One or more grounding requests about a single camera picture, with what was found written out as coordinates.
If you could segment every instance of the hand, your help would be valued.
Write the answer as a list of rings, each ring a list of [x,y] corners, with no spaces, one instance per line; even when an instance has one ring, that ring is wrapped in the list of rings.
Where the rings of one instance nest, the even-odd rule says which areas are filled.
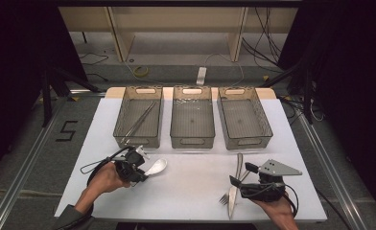
[[[259,200],[252,201],[255,204],[258,204],[280,229],[298,229],[294,220],[291,205],[286,198],[281,197],[274,202],[263,202]]]
[[[86,214],[95,199],[101,194],[113,192],[121,187],[128,188],[130,183],[122,180],[116,172],[116,166],[109,162],[95,174],[88,187],[83,190],[75,209],[82,214]]]

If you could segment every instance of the aluminum rail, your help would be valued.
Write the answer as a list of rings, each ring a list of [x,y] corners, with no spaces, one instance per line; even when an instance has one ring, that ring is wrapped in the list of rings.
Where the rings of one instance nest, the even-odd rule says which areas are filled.
[[[308,138],[311,141],[311,144],[313,145],[315,153],[317,154],[325,174],[328,176],[329,182],[331,183],[335,195],[337,196],[341,207],[346,214],[350,226],[353,229],[367,229],[358,207],[355,205],[352,196],[347,192],[347,189],[344,186],[340,175],[335,169],[335,166],[332,163],[325,147],[322,145],[314,126],[308,123],[304,115],[301,115],[299,119],[305,132],[307,133]]]
[[[33,165],[36,162],[36,159],[41,154],[41,151],[48,139],[48,136],[51,133],[51,129],[56,122],[60,110],[65,105],[66,100],[66,98],[58,99],[57,104],[54,107],[53,116],[50,122],[47,124],[46,127],[43,127],[40,133],[38,134],[35,143],[33,144],[29,152],[29,155],[26,157],[23,165],[17,173],[17,176],[15,177],[14,181],[12,182],[11,186],[6,191],[2,201],[0,202],[0,229],[2,229],[4,223],[6,222],[9,213],[12,210],[12,206],[17,200],[25,182],[27,181],[27,178],[29,177]]]

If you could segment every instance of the black cable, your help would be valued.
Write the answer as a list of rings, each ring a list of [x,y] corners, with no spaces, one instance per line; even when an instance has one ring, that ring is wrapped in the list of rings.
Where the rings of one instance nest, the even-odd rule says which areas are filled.
[[[277,59],[275,57],[274,54],[276,54],[278,56],[278,54],[276,53],[276,50],[275,50],[275,43],[272,41],[272,38],[270,37],[270,27],[269,27],[269,20],[270,20],[270,8],[267,8],[267,14],[266,14],[266,24],[263,26],[263,22],[262,22],[262,19],[260,17],[260,14],[259,12],[257,11],[257,8],[255,8],[255,11],[256,11],[256,15],[257,15],[257,18],[259,19],[259,22],[260,22],[260,26],[262,27],[263,29],[263,32],[261,34],[261,36],[263,35],[266,35],[266,38],[269,42],[269,46],[270,46],[270,52],[272,54],[272,57],[274,58],[275,62],[277,62]]]
[[[289,198],[287,195],[283,194],[283,197],[284,197],[285,199],[287,199],[287,201],[289,201],[289,202],[290,202],[290,205],[293,207],[293,216],[295,217],[296,214],[298,213],[298,206],[299,206],[298,195],[296,194],[296,192],[295,192],[295,190],[293,189],[293,187],[291,187],[291,186],[288,185],[288,184],[286,184],[286,187],[289,187],[291,190],[293,190],[293,193],[294,193],[294,195],[295,195],[295,199],[296,199],[296,207],[295,207],[294,203],[290,200],[290,198]]]
[[[83,169],[86,168],[86,167],[88,167],[88,166],[91,166],[91,165],[95,165],[95,164],[101,163],[102,161],[103,161],[103,160],[100,160],[100,161],[96,161],[96,162],[93,162],[93,163],[87,164],[87,165],[85,165],[85,166],[82,166],[82,167],[80,168],[81,173],[82,173],[82,174],[88,174],[88,173],[94,171],[96,167],[93,168],[93,169],[90,170],[90,171],[87,171],[87,172],[84,172]]]
[[[99,74],[86,74],[86,75],[93,75],[93,76],[97,76],[97,77],[99,77],[99,78],[103,79],[104,81],[109,81],[109,79],[106,79],[106,78],[104,78],[104,77],[100,76]]]
[[[349,226],[349,223],[347,223],[346,219],[343,218],[343,216],[341,215],[341,213],[338,211],[338,209],[329,201],[329,199],[319,190],[317,189],[317,187],[315,187],[315,190],[317,191],[317,193],[322,196],[323,199],[326,200],[326,202],[328,202],[329,206],[331,206],[331,208],[335,211],[335,213],[338,214],[338,216],[341,218],[341,221],[344,223],[344,225],[346,226],[347,229],[349,230],[352,230],[352,228]]]
[[[102,62],[102,61],[104,61],[104,60],[106,60],[106,59],[109,58],[109,56],[97,55],[97,54],[94,54],[94,53],[87,53],[86,55],[81,56],[81,57],[79,57],[79,58],[82,59],[82,58],[85,58],[86,56],[89,56],[89,55],[94,55],[94,56],[98,56],[98,57],[103,57],[103,59],[98,60],[98,61],[93,62],[93,63],[82,63],[82,64],[85,64],[85,65],[94,65],[94,64],[97,64],[97,63]]]
[[[291,126],[296,120],[298,120],[298,118],[299,118],[302,114],[303,114],[303,113],[300,112],[300,113],[298,114],[298,116],[296,116],[296,118],[294,118],[293,121],[290,123],[290,126]]]
[[[270,13],[271,13],[271,8],[267,8],[267,23],[266,23],[267,38],[269,40],[270,50],[272,50],[271,53],[273,53],[273,55],[275,54],[277,58],[279,58],[279,55],[277,54],[277,50],[280,53],[281,53],[281,50],[275,44],[274,40],[272,39],[272,35],[270,33]]]
[[[295,110],[295,108],[293,107],[293,105],[290,104],[290,103],[288,103],[286,100],[283,100],[283,99],[281,99],[281,98],[278,98],[278,99],[280,100],[280,102],[281,102],[282,104],[288,104],[289,107],[293,109],[293,115],[291,115],[291,116],[287,116],[287,114],[286,114],[287,119],[293,118],[293,117],[295,116],[295,114],[296,114],[296,110]]]
[[[280,100],[280,102],[282,102],[282,103],[286,103],[286,104],[291,105],[295,109],[298,109],[298,110],[302,110],[303,109],[302,102],[288,100],[288,99],[286,99],[286,97],[278,97],[278,100]]]
[[[259,59],[261,59],[261,60],[265,60],[265,61],[268,61],[268,62],[270,62],[270,63],[272,63],[273,65],[275,65],[275,66],[277,66],[277,64],[274,62],[274,61],[272,61],[271,59],[269,59],[268,57],[266,57],[266,56],[264,56],[262,53],[260,53],[259,51],[257,51],[255,48],[253,48],[253,47],[251,47],[249,44],[248,44],[248,42],[243,38],[243,41],[244,41],[244,43],[242,43],[242,45],[243,45],[243,47],[251,54],[251,55],[253,55],[253,58],[254,58],[254,62],[256,63],[256,65],[258,66],[258,67],[260,67],[261,69],[265,69],[265,70],[268,70],[268,71],[271,71],[271,72],[274,72],[274,73],[279,73],[279,74],[281,74],[281,73],[283,73],[282,71],[276,71],[276,70],[271,70],[271,69],[268,69],[268,68],[265,68],[265,67],[263,67],[263,66],[261,66],[258,62],[257,62],[257,60],[256,60],[256,58],[259,58]]]
[[[267,190],[269,190],[269,189],[274,188],[274,186],[275,186],[274,183],[263,184],[263,185],[266,185],[266,186],[269,185],[269,186],[266,187],[266,188],[264,188],[264,189],[262,189],[262,190],[260,190],[260,191],[257,191],[256,193],[246,193],[246,192],[241,192],[243,198],[251,198],[251,197],[253,197],[253,196],[260,195],[260,194],[262,194],[263,192],[265,192],[265,191],[267,191]]]
[[[133,147],[132,147],[132,146],[126,146],[126,147],[124,147],[124,148],[122,148],[122,149],[116,151],[116,152],[113,153],[111,156],[108,156],[107,158],[105,158],[105,159],[103,159],[103,160],[101,160],[101,161],[97,161],[97,162],[94,162],[94,163],[91,163],[91,164],[88,164],[88,165],[85,165],[85,166],[81,167],[81,173],[83,173],[83,174],[90,173],[90,172],[93,171],[93,172],[90,174],[90,176],[89,176],[89,178],[88,178],[88,180],[87,180],[87,182],[86,182],[86,186],[89,185],[89,182],[93,179],[93,177],[96,175],[96,173],[98,173],[98,171],[99,171],[99,169],[100,169],[101,167],[103,167],[105,164],[107,164],[107,163],[109,163],[110,161],[112,161],[113,158],[114,158],[115,156],[117,156],[118,154],[120,154],[120,153],[121,153],[122,151],[124,151],[124,150],[133,150]],[[85,167],[87,167],[87,166],[90,166],[90,165],[93,165],[93,164],[96,164],[96,163],[98,163],[98,162],[99,162],[99,164],[98,164],[93,170],[90,170],[90,171],[88,171],[88,172],[83,172],[83,171],[82,171],[83,168],[85,168]]]

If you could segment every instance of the spoon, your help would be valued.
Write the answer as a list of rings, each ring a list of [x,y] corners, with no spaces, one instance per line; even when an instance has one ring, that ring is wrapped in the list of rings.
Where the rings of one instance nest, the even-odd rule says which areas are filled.
[[[155,161],[155,163],[152,165],[151,168],[149,168],[144,175],[151,175],[151,174],[156,174],[160,173],[167,167],[167,160],[166,159],[158,159]]]

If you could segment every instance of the fork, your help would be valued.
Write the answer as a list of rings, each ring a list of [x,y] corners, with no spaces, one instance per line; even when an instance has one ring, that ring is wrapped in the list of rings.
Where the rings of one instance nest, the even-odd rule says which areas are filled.
[[[250,173],[250,171],[246,170],[245,173],[243,173],[242,176],[240,177],[240,182],[244,181],[249,173]],[[225,205],[225,204],[227,204],[227,202],[229,202],[229,190],[230,190],[230,188],[227,190],[227,192],[224,195],[222,195],[221,199],[219,200],[219,202],[222,205]]]

